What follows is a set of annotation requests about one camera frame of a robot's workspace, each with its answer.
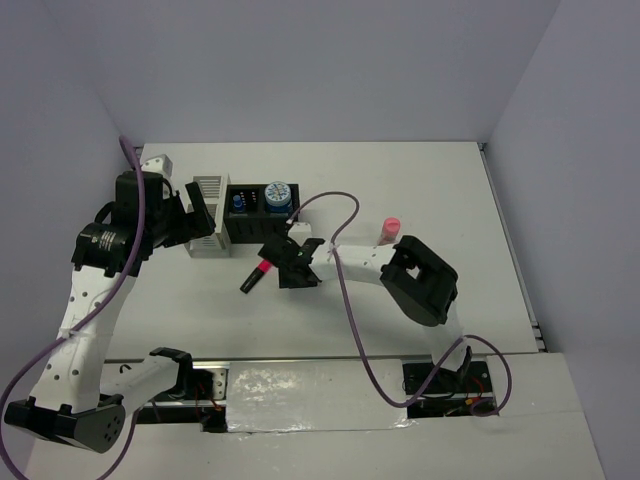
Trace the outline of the pink highlighter marker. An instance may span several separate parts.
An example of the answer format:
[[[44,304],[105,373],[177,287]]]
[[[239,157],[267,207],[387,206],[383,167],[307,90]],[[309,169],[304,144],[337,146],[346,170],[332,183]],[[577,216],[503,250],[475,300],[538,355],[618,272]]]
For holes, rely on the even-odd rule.
[[[240,291],[244,294],[248,294],[269,272],[271,268],[272,264],[269,261],[262,260],[242,283],[242,285],[240,286]]]

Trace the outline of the blue spray bottle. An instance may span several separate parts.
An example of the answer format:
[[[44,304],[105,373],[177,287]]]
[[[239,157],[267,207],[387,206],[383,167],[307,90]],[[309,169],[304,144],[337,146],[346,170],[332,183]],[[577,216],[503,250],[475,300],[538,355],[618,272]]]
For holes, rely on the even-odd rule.
[[[247,213],[247,206],[243,196],[237,194],[232,197],[232,212],[236,215]]]

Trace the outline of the blue round tin back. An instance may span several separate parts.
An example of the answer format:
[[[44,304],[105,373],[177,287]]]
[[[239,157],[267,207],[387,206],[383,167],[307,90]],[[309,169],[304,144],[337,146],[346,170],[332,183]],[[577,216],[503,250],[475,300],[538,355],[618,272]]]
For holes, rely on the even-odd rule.
[[[274,181],[264,189],[266,209],[272,213],[287,213],[292,208],[292,189],[289,184]]]

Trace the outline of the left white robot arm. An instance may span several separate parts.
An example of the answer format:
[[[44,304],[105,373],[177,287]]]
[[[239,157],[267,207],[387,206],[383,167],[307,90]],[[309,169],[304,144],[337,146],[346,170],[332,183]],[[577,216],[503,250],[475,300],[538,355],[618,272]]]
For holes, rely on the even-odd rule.
[[[159,247],[212,234],[200,187],[187,184],[186,211],[165,155],[142,162],[115,183],[108,203],[76,239],[67,308],[56,346],[29,396],[8,404],[4,421],[36,438],[97,453],[108,451],[127,417],[159,394],[189,396],[196,385],[189,353],[152,350],[142,363],[103,381],[102,370],[122,307],[142,264]]]

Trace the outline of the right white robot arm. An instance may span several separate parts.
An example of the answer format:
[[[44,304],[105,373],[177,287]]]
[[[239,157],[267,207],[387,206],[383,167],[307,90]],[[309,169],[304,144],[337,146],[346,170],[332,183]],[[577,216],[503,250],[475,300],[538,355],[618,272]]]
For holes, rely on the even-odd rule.
[[[279,286],[301,289],[338,280],[386,289],[402,313],[427,330],[436,383],[457,391],[470,377],[471,348],[462,339],[456,300],[458,274],[418,238],[404,235],[396,244],[336,245],[321,238],[299,244],[288,235],[267,238],[259,256],[278,269]]]

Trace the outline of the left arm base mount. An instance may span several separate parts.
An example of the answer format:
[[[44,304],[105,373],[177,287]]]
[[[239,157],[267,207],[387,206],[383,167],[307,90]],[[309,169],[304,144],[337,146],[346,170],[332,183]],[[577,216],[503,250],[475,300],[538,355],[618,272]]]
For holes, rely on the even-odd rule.
[[[226,365],[197,363],[181,392],[162,392],[141,409],[139,425],[192,425],[205,433],[228,431]]]

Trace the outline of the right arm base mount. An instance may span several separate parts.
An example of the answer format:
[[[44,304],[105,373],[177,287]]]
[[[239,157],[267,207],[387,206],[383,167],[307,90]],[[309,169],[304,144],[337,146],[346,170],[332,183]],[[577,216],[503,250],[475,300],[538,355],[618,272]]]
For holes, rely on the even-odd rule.
[[[439,372],[419,399],[407,408],[409,419],[466,417],[497,406],[487,363],[472,360],[460,383]]]

